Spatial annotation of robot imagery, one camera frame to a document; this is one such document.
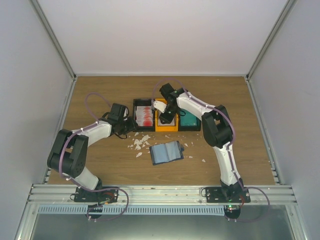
white wall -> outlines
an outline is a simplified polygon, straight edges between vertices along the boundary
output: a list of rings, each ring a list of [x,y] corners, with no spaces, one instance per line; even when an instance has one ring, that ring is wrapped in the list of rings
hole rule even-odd
[[[252,85],[284,183],[293,187],[312,239],[319,239],[320,1],[298,1]]]
[[[244,75],[286,0],[39,0],[77,75]]]
[[[29,1],[0,1],[0,239],[14,239],[41,183],[68,75]]]

wooden surface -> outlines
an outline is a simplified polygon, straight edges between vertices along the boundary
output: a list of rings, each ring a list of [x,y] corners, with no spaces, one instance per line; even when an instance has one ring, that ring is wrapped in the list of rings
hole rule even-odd
[[[233,152],[237,169],[245,185],[273,185],[274,179],[250,94],[242,77],[174,77],[182,81],[196,97],[213,105],[224,105],[236,130]],[[64,128],[79,129],[94,122],[87,113],[84,99],[99,92],[111,103],[119,103],[132,111],[133,99],[151,98],[155,84],[163,77],[79,77],[75,85]],[[179,85],[170,81],[174,88]],[[156,97],[160,97],[159,88]],[[90,96],[89,106],[97,116],[109,111],[98,96]],[[145,146],[141,150],[128,147],[133,139],[149,135],[151,145],[179,140],[185,146],[184,159],[153,166]],[[103,184],[125,185],[219,185],[220,169],[214,150],[200,132],[144,132],[121,140],[116,136],[102,139],[88,148],[86,166]],[[68,184],[51,172],[49,184]]]

robotic arm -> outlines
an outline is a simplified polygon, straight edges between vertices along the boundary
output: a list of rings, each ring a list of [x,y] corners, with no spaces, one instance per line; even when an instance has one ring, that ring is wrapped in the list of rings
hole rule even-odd
[[[233,139],[232,129],[226,119],[213,110],[221,111],[230,119],[226,108],[222,105],[209,105],[189,92],[186,94],[182,88],[173,89],[169,83],[163,85],[160,92],[167,104],[154,101],[153,106],[161,112],[159,116],[161,123],[171,123],[175,115],[180,112],[180,109],[185,109],[200,119],[204,139],[213,147],[219,163],[222,194],[227,201],[238,196],[242,192],[242,188],[237,178],[242,183],[242,186],[243,182],[236,167],[232,144],[230,144]]]
[[[87,149],[95,142],[108,138],[112,135],[120,136],[126,135],[135,129],[136,123],[132,117],[128,116],[128,108],[124,105],[114,103],[107,118],[100,118],[98,122],[81,129],[69,131],[62,129],[58,132],[51,152],[47,160],[47,166],[59,171],[59,162],[64,145],[67,139],[76,132],[76,134],[69,144],[67,149],[71,149],[71,152],[65,152],[62,162],[62,174],[67,178],[73,178],[81,186],[89,190],[98,190],[102,188],[101,180],[93,175],[86,167]],[[84,202],[99,202],[97,198],[98,193],[91,194],[91,200],[84,197]]]

cable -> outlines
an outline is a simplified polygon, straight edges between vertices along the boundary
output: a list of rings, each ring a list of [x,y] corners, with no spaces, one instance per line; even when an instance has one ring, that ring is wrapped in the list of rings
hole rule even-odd
[[[186,112],[180,109],[180,116],[184,117],[186,115]]]
[[[102,96],[102,95],[101,95],[100,93],[98,93],[98,92],[90,92],[90,93],[88,93],[87,96],[85,96],[85,99],[84,99],[85,108],[86,108],[86,110],[88,111],[88,113],[98,122],[99,119],[98,119],[97,116],[91,111],[91,109],[89,108],[89,105],[88,105],[88,98],[89,98],[89,96],[91,96],[91,95],[97,95],[97,96],[99,96],[100,98],[102,98],[102,99],[106,102],[106,104],[108,104],[108,106],[109,106],[110,108],[111,108],[111,104],[110,104],[110,102],[109,102],[107,99],[105,99],[104,96]]]
[[[245,199],[244,199],[244,197],[242,195],[240,195],[240,198],[241,198],[241,203],[242,203],[240,208],[242,208],[243,205],[245,204]]]
[[[105,113],[102,115],[102,118],[106,118],[106,116],[107,116],[109,113],[110,113],[109,111],[105,112]]]
[[[240,185],[240,187],[241,187],[241,189],[242,189],[243,192],[245,192],[245,191],[248,190],[248,189],[258,190],[258,191],[260,191],[260,192],[264,195],[264,197],[265,197],[265,199],[266,199],[266,201],[267,201],[267,203],[268,203],[267,212],[266,212],[264,215],[262,215],[261,217],[258,217],[258,218],[256,218],[256,219],[252,219],[252,220],[251,220],[251,219],[249,219],[249,220],[247,220],[247,219],[244,219],[244,220],[241,220],[241,219],[240,219],[240,220],[235,220],[235,219],[234,219],[234,221],[235,221],[235,222],[244,222],[244,223],[253,223],[253,222],[259,221],[259,220],[264,219],[265,217],[267,217],[267,216],[269,215],[270,206],[271,206],[271,205],[270,205],[270,200],[269,200],[267,194],[266,194],[264,191],[262,191],[260,188],[255,187],[255,186],[244,187],[243,184],[240,182],[237,174],[236,174],[236,169],[235,169],[235,166],[234,166],[234,163],[233,163],[233,160],[232,160],[231,150],[230,150],[231,145],[232,145],[232,144],[235,142],[235,140],[236,140],[236,131],[235,131],[235,128],[234,128],[233,124],[231,123],[230,119],[229,119],[222,111],[220,111],[219,109],[215,108],[214,106],[203,104],[201,101],[198,101],[197,99],[195,99],[195,98],[193,98],[192,96],[190,96],[190,94],[188,93],[188,91],[186,90],[186,88],[185,88],[185,86],[182,84],[182,82],[179,81],[179,80],[177,80],[177,79],[171,78],[171,77],[166,77],[166,78],[160,80],[160,81],[154,86],[153,91],[152,91],[152,97],[151,97],[151,106],[153,106],[154,96],[155,96],[155,92],[156,92],[157,86],[158,86],[160,83],[163,83],[164,81],[175,81],[175,82],[179,83],[180,86],[182,87],[184,93],[189,97],[190,100],[194,101],[195,103],[199,104],[199,105],[202,106],[202,107],[211,109],[211,110],[215,111],[216,113],[220,114],[220,115],[227,121],[227,123],[229,124],[229,126],[230,126],[230,128],[231,128],[231,132],[232,132],[232,140],[231,140],[230,143],[226,146],[226,150],[227,150],[227,152],[228,152],[228,157],[229,157],[230,164],[231,164],[231,170],[232,170],[232,172],[233,172],[233,174],[234,174],[234,176],[235,176],[237,182],[239,183],[239,185]]]
[[[114,134],[114,135],[116,135],[118,138],[120,138],[120,139],[122,139],[122,140],[125,140],[125,139],[127,139],[128,138],[128,136],[127,136],[127,134],[125,134],[125,137],[121,137],[121,136],[119,136],[118,134]]]
[[[201,195],[201,197],[203,197],[203,198],[206,198],[206,197],[207,197],[206,195],[204,195],[204,196],[202,195],[202,191],[205,190],[205,189],[206,189],[206,188],[204,187],[204,188],[202,188],[201,191],[200,191],[200,195]]]

white debris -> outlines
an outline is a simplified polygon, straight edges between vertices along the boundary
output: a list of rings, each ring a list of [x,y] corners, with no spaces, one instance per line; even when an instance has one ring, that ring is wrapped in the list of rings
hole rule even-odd
[[[142,144],[142,142],[143,142],[142,140],[136,139],[136,140],[134,140],[134,143],[133,143],[133,144],[134,144],[134,145],[136,145],[136,144],[137,144],[137,145],[140,145],[140,144]]]
[[[150,139],[149,135],[145,135],[145,136],[141,139],[141,141],[142,141],[142,142],[145,142],[145,141],[147,141],[148,139]]]

